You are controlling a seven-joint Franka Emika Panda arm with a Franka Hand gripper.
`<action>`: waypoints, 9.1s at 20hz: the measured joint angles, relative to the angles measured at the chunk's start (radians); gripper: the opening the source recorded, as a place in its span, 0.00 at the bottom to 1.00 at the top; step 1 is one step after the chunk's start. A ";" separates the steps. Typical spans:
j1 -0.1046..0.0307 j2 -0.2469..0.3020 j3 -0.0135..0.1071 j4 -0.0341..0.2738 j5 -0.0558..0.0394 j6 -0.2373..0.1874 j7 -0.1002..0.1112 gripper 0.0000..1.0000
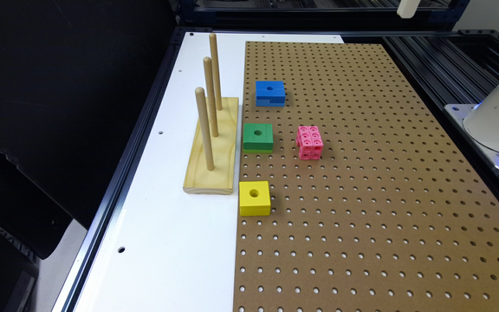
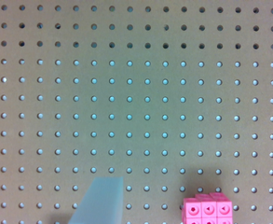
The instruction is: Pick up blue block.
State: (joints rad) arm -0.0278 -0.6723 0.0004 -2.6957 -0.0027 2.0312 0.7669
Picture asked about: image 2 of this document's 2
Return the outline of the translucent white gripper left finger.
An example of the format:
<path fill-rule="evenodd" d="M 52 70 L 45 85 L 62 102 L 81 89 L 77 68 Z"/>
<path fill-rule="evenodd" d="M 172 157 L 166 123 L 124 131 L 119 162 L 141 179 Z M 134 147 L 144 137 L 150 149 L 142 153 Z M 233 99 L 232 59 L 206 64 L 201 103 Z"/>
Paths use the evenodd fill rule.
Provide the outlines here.
<path fill-rule="evenodd" d="M 96 177 L 68 224 L 121 224 L 123 178 Z"/>

